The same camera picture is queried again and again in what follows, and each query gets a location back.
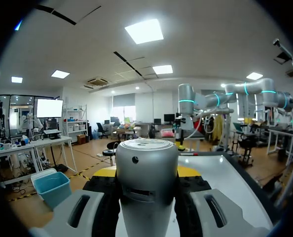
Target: blue plastic basket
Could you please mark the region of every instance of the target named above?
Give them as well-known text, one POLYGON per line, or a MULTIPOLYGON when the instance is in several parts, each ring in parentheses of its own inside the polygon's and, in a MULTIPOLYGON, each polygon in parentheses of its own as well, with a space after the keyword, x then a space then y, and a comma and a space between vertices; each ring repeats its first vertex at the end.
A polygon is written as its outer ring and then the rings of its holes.
POLYGON ((35 189, 52 210, 72 194, 70 180, 62 172, 36 179, 35 189))

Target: office chair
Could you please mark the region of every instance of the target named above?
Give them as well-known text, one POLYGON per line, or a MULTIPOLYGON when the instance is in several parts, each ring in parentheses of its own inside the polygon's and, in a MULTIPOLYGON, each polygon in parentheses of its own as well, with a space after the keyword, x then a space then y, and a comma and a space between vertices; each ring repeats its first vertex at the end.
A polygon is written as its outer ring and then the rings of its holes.
POLYGON ((96 124, 97 124, 97 126, 98 126, 98 130, 97 130, 97 131, 102 133, 102 134, 99 135, 98 137, 99 137, 99 138, 102 138, 102 137, 106 137, 106 138, 108 138, 108 136, 105 134, 105 132, 107 132, 108 130, 104 130, 104 129, 103 129, 103 126, 102 126, 102 124, 101 124, 100 122, 97 122, 96 124))
POLYGON ((243 139, 243 135, 241 135, 241 141, 238 140, 238 143, 240 145, 241 148, 244 148, 244 154, 242 157, 242 160, 239 160, 239 164, 243 167, 243 168, 247 168, 249 166, 253 166, 253 161, 251 163, 249 163, 250 157, 251 157, 251 152, 252 152, 252 148, 256 147, 257 144, 257 140, 256 140, 256 136, 248 136, 247 138, 243 139))

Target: keyboard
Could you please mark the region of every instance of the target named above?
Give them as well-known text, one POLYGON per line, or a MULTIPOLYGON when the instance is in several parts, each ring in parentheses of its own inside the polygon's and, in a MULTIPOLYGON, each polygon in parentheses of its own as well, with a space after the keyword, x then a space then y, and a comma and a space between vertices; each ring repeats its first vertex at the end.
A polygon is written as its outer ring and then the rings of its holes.
POLYGON ((44 134, 54 134, 54 133, 61 133, 61 131, 59 131, 57 129, 51 129, 51 130, 44 130, 43 133, 44 134))

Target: pink object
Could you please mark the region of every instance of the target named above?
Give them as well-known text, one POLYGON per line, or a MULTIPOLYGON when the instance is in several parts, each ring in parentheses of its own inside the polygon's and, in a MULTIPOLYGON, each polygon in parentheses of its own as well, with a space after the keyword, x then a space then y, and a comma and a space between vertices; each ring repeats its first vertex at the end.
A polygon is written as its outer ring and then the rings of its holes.
POLYGON ((162 137, 174 137, 173 131, 161 131, 161 136, 162 137))

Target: ceiling light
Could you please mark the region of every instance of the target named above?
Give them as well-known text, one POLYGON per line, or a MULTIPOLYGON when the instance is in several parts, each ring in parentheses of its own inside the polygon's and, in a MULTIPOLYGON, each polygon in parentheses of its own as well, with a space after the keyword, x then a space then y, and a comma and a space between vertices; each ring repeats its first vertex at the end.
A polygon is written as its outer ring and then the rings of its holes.
POLYGON ((15 27, 15 30, 19 30, 20 24, 22 23, 22 20, 18 23, 18 25, 15 27))
POLYGON ((171 65, 153 67, 153 70, 155 71, 156 74, 173 73, 173 68, 171 65))
POLYGON ((22 83, 22 82, 23 82, 23 78, 12 77, 12 83, 22 83))
POLYGON ((125 27, 125 30, 136 44, 164 39, 160 23, 157 19, 143 21, 127 26, 125 27))
POLYGON ((62 72, 62 71, 59 71, 59 70, 56 70, 51 76, 54 77, 54 78, 65 78, 69 75, 70 73, 66 73, 66 72, 62 72))
POLYGON ((259 73, 251 73, 249 74, 246 78, 252 79, 252 80, 257 80, 260 79, 263 75, 259 73))

